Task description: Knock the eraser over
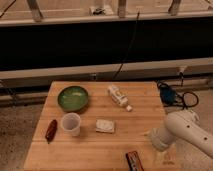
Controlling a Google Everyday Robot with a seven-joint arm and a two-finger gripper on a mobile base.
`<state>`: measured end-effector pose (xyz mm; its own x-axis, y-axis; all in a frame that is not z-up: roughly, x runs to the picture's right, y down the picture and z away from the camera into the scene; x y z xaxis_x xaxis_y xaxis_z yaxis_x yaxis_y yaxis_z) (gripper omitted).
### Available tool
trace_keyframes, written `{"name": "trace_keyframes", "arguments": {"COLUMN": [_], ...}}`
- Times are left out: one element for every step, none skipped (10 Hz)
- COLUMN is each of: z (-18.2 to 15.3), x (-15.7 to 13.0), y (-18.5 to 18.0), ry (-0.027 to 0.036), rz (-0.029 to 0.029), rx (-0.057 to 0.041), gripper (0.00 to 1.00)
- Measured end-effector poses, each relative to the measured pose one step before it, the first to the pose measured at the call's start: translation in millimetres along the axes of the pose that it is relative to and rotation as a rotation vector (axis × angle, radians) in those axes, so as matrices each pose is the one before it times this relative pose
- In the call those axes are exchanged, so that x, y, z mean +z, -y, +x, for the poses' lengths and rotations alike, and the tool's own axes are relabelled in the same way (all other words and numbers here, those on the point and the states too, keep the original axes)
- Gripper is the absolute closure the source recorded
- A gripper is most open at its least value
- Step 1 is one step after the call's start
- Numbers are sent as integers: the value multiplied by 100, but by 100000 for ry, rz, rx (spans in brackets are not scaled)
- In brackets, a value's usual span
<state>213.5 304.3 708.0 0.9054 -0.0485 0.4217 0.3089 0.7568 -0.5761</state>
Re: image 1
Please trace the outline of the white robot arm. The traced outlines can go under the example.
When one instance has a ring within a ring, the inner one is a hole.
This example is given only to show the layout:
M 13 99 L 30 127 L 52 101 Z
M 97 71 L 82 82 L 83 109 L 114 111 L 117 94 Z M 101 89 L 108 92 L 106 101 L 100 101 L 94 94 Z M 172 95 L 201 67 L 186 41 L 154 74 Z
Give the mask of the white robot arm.
M 160 127 L 150 131 L 150 141 L 156 150 L 165 151 L 177 138 L 183 139 L 213 159 L 213 135 L 198 122 L 199 116 L 193 110 L 171 112 Z

